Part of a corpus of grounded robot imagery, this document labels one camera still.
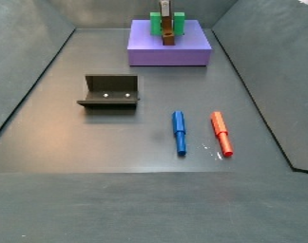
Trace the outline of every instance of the green object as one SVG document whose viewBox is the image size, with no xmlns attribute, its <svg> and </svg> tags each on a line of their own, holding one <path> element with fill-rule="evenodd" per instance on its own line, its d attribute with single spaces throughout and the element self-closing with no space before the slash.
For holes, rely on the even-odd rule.
<svg viewBox="0 0 308 243">
<path fill-rule="evenodd" d="M 150 12 L 150 34 L 162 35 L 160 12 Z"/>
<path fill-rule="evenodd" d="M 173 16 L 173 30 L 174 35 L 184 35 L 185 34 L 185 12 L 174 12 Z"/>
</svg>

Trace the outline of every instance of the table surface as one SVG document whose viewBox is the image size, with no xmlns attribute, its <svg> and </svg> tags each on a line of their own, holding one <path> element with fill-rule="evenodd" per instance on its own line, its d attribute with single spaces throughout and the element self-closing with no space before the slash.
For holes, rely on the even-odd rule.
<svg viewBox="0 0 308 243">
<path fill-rule="evenodd" d="M 0 134 L 0 172 L 289 172 L 254 104 L 210 30 L 209 66 L 127 65 L 129 29 L 79 29 Z M 85 75 L 137 74 L 137 110 L 87 110 Z M 185 158 L 172 113 L 184 111 Z M 222 157 L 210 123 L 220 110 L 234 156 Z"/>
<path fill-rule="evenodd" d="M 205 33 L 208 67 L 130 67 L 129 29 L 75 32 L 0 134 L 0 242 L 308 243 L 308 175 L 291 170 Z M 77 104 L 86 73 L 140 74 L 136 112 Z M 176 109 L 189 131 L 184 159 Z M 209 122 L 216 109 L 232 159 Z"/>
<path fill-rule="evenodd" d="M 185 21 L 185 35 L 174 36 L 174 46 L 162 45 L 162 36 L 150 35 L 150 21 L 133 20 L 129 50 L 210 50 L 212 46 L 197 20 Z"/>
</svg>

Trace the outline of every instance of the green block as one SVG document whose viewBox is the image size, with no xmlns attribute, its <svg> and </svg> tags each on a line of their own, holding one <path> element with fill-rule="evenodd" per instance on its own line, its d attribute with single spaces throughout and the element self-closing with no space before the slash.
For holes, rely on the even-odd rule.
<svg viewBox="0 0 308 243">
<path fill-rule="evenodd" d="M 186 20 L 185 12 L 174 12 L 174 15 L 173 15 L 174 35 L 185 34 L 185 20 Z"/>
<path fill-rule="evenodd" d="M 160 12 L 150 12 L 150 34 L 162 35 Z"/>
</svg>

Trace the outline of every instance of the gray wall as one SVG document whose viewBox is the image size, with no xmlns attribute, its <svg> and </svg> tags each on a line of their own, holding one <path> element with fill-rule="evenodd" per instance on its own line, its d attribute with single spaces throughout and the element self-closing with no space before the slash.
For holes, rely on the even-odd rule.
<svg viewBox="0 0 308 243">
<path fill-rule="evenodd" d="M 133 19 L 158 11 L 158 0 L 47 0 L 77 28 L 129 28 Z M 174 10 L 186 12 L 210 28 L 238 0 L 174 0 Z"/>
<path fill-rule="evenodd" d="M 293 167 L 308 171 L 308 6 L 241 0 L 213 30 Z"/>
<path fill-rule="evenodd" d="M 42 0 L 0 0 L 0 127 L 74 30 Z"/>
</svg>

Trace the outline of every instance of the purple block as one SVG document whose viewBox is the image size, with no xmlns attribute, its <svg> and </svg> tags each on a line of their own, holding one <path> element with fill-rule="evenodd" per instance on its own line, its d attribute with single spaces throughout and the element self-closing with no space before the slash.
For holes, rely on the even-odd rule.
<svg viewBox="0 0 308 243">
<path fill-rule="evenodd" d="M 150 35 L 150 21 L 133 20 L 129 38 L 129 65 L 208 65 L 212 47 L 197 20 L 186 20 L 185 35 L 176 46 L 164 46 L 162 37 Z"/>
</svg>

